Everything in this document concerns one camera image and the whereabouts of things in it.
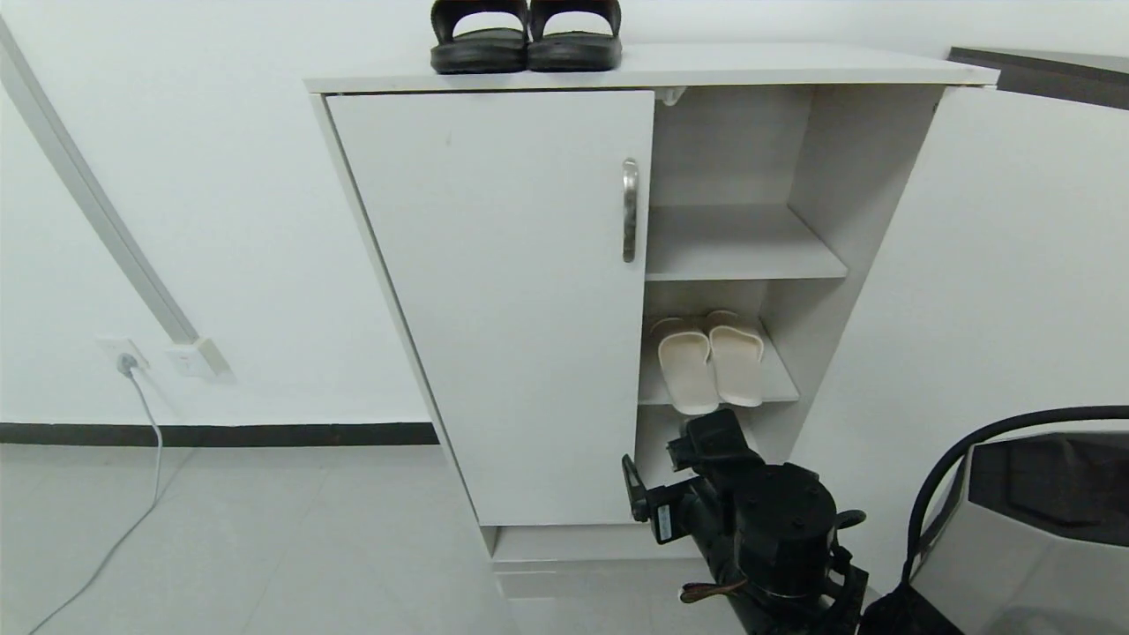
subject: cabinet top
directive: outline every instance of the cabinet top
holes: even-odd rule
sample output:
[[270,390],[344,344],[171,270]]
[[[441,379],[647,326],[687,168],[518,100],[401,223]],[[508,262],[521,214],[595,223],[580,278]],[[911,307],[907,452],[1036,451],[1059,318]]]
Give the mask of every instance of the cabinet top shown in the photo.
[[427,51],[411,59],[306,79],[310,93],[444,93],[554,88],[655,88],[764,84],[992,85],[999,71],[826,43],[627,44],[609,72],[436,75]]

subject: switch plate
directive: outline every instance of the switch plate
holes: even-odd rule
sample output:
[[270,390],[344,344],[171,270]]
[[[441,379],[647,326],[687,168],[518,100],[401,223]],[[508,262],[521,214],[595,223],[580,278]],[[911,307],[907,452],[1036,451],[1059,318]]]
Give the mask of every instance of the switch plate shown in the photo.
[[126,354],[132,355],[133,358],[138,360],[138,368],[141,368],[142,371],[149,368],[149,362],[146,360],[145,356],[141,355],[141,351],[138,350],[133,340],[129,338],[95,338],[94,341],[98,345],[98,348],[106,354],[106,356],[114,360],[114,364],[117,364],[117,358],[122,354]]
[[219,349],[208,338],[170,346],[165,349],[165,355],[173,363],[173,368],[185,377],[215,379],[228,369]]

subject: black sandal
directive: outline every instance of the black sandal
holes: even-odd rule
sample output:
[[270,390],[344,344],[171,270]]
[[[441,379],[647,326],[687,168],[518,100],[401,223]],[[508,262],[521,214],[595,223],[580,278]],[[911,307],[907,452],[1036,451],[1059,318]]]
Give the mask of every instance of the black sandal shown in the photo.
[[[583,11],[601,16],[612,27],[611,35],[572,31],[545,35],[545,23],[557,14]],[[619,0],[531,0],[528,68],[542,72],[612,70],[620,66]]]
[[[522,31],[483,28],[455,35],[458,20],[485,12],[517,16]],[[431,28],[439,44],[431,49],[431,68],[439,75],[525,70],[526,24],[528,12],[524,0],[435,0]]]

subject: white slipper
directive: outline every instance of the white slipper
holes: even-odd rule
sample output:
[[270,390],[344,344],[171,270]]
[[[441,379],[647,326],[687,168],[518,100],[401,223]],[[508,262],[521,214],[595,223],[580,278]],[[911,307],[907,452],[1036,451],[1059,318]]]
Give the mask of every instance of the white slipper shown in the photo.
[[715,311],[706,316],[712,355],[710,365],[717,393],[725,401],[753,407],[764,402],[761,358],[764,339],[756,328],[743,323],[732,311]]
[[720,405],[709,369],[709,338],[681,318],[659,320],[650,328],[658,340],[658,366],[663,371],[671,405],[683,415],[708,415]]

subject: white wall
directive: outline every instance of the white wall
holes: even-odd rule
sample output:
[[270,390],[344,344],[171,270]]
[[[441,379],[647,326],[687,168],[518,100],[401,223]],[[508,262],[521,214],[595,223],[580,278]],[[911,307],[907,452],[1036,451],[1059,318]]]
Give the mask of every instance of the white wall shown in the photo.
[[[141,423],[94,347],[133,338],[167,421],[427,418],[300,78],[417,53],[429,0],[6,0],[5,18],[155,269],[236,381],[167,340],[5,104],[0,418]],[[632,42],[826,40],[942,56],[1129,55],[1127,2],[624,0]]]

